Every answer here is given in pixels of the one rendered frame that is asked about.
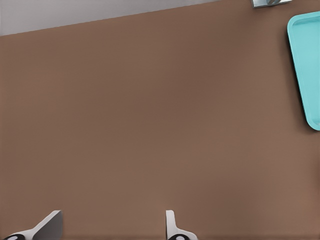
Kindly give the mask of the pale blue-green tray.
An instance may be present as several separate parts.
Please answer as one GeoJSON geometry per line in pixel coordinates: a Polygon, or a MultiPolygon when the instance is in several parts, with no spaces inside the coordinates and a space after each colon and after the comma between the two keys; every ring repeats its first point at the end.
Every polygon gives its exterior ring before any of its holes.
{"type": "Polygon", "coordinates": [[[320,11],[293,16],[287,34],[306,121],[320,131],[320,11]]]}

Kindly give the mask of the silver frame post foot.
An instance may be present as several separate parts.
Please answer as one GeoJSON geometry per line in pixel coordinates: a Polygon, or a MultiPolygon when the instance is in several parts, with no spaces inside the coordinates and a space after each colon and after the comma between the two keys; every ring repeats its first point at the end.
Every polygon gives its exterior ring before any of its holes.
{"type": "Polygon", "coordinates": [[[263,8],[290,3],[292,0],[250,0],[252,7],[263,8]]]}

